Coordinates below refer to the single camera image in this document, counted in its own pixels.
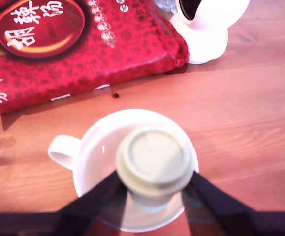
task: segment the red patterned wrapping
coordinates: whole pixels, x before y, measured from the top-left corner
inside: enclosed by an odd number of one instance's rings
[[[38,32],[38,35],[34,35],[36,45],[37,40],[44,39],[45,46],[48,46],[51,33],[47,29],[41,30],[40,27],[45,24],[37,24],[36,20],[40,23],[46,19],[53,21],[56,27],[52,30],[56,35],[67,31],[69,24],[60,16],[69,13],[64,1],[72,0],[55,1],[57,8],[48,7],[50,14],[54,15],[47,18],[43,17],[45,11],[39,10],[46,9],[47,5],[44,4],[45,7],[42,8],[41,3],[49,1],[22,0],[22,5],[12,9],[10,6],[14,6],[12,4],[15,2],[0,0],[0,18],[3,12],[6,13],[8,20],[2,18],[2,21],[10,22],[10,30],[15,30],[14,27],[18,30],[19,24],[26,29],[33,27]],[[30,2],[31,7],[35,9],[39,6],[35,14],[29,15],[22,11],[21,15],[20,7],[29,8]],[[62,8],[58,7],[59,2],[63,3]],[[33,51],[30,58],[29,53],[21,55],[19,52],[15,55],[11,52],[14,49],[0,45],[0,114],[61,96],[90,91],[104,84],[112,85],[137,77],[159,74],[182,66],[188,61],[184,39],[160,15],[153,0],[75,2],[84,13],[85,24],[80,38],[72,47],[69,46],[69,49],[64,48],[63,52],[58,50],[57,55],[51,57],[47,57],[46,53],[43,58],[36,58]],[[15,17],[26,15],[26,20],[12,21]],[[0,44],[4,43],[3,36],[1,34]],[[34,46],[23,45],[20,50],[30,50]]]

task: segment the red snack bag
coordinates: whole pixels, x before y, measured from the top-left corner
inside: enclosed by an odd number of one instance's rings
[[[188,61],[153,0],[0,0],[0,114]]]

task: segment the white mug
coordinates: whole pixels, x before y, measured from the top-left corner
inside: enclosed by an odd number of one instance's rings
[[[58,164],[73,171],[74,187],[81,197],[115,171],[117,150],[121,142],[128,134],[144,126],[170,126],[178,130],[192,153],[192,170],[198,172],[196,152],[186,133],[166,116],[142,109],[109,114],[96,122],[82,139],[59,135],[51,142],[48,155]],[[168,224],[184,210],[179,193],[169,198],[171,200],[166,203],[165,211],[142,213],[129,195],[121,230],[145,232]]]

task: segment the small brown speck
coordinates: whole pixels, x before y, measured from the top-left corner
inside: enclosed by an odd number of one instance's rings
[[[113,93],[113,94],[112,94],[112,97],[113,97],[114,99],[116,99],[116,98],[119,98],[119,95],[118,95],[118,93]]]

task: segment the wood grain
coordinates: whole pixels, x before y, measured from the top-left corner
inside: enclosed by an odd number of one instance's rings
[[[285,210],[285,0],[251,0],[225,54],[185,70],[0,116],[0,212],[52,211],[74,200],[72,173],[49,159],[48,145],[59,134],[81,138],[127,108],[178,123],[201,174],[222,190],[257,210]],[[165,232],[189,236],[185,215],[145,235]]]

